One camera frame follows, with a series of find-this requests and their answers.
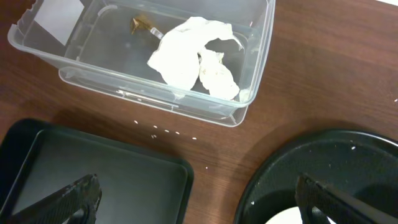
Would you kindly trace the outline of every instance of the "white tissue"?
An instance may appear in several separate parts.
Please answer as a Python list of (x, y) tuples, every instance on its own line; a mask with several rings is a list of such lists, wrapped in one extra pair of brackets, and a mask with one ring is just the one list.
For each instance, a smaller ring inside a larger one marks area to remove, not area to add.
[(232, 100), (239, 87), (234, 82), (231, 72), (222, 64), (224, 53), (217, 53), (203, 48), (200, 52), (199, 79), (210, 95), (224, 100)]
[[(157, 70), (167, 84), (183, 90), (192, 89), (200, 71), (209, 70), (211, 72), (202, 75), (201, 81), (205, 80), (205, 83), (202, 81), (203, 86), (209, 89), (210, 95), (230, 100), (234, 97), (231, 97), (232, 92), (236, 92), (236, 89), (239, 92), (239, 88), (233, 82), (231, 72), (222, 65), (221, 54), (213, 57), (212, 54), (218, 53), (205, 49), (209, 41), (217, 38), (235, 40), (239, 49), (243, 47), (233, 35), (231, 24), (191, 17), (164, 35), (159, 48), (148, 60), (148, 65)], [(200, 52), (204, 55), (201, 56), (201, 64), (198, 58)], [(227, 86), (233, 89), (228, 90), (228, 94), (225, 93)]]

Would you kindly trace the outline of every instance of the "wooden table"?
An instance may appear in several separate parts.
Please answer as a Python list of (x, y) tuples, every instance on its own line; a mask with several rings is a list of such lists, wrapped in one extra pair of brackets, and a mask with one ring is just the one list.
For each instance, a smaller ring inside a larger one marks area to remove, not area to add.
[(224, 128), (62, 82), (56, 68), (7, 41), (32, 2), (0, 3), (0, 138), (31, 117), (182, 156), (195, 170), (185, 223), (232, 223), (261, 162), (303, 132), (359, 128), (398, 139), (396, 6), (277, 0), (257, 98), (243, 124)]

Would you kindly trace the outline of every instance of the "plastic bin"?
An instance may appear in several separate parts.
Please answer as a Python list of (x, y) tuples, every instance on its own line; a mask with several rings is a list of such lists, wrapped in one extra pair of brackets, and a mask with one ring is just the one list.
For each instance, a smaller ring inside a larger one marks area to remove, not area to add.
[[(45, 1), (65, 0), (37, 0), (11, 26), (8, 40), (57, 67), (67, 83), (230, 127), (243, 121), (256, 97), (271, 41), (275, 0), (80, 0), (84, 8), (65, 44), (35, 19)], [(245, 94), (228, 101), (210, 96), (200, 81), (190, 91), (168, 86), (147, 65), (160, 40), (146, 30), (130, 33), (130, 20), (139, 14), (163, 33), (191, 16), (231, 23), (245, 50), (239, 51), (233, 40), (214, 40), (206, 47), (225, 52), (223, 63)]]

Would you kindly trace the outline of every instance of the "black tray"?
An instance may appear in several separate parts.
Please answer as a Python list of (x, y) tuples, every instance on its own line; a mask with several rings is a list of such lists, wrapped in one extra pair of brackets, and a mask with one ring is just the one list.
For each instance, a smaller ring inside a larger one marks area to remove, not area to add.
[(25, 119), (0, 147), (0, 218), (97, 174), (97, 223), (183, 223), (193, 169), (183, 160)]

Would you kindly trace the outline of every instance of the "black round plate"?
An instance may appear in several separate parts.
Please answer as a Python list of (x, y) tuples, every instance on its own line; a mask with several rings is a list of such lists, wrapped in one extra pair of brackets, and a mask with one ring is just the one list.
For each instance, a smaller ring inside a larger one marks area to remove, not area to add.
[(398, 218), (398, 143), (361, 131), (327, 130), (297, 138), (260, 166), (242, 195), (234, 224), (265, 224), (296, 206), (301, 173)]

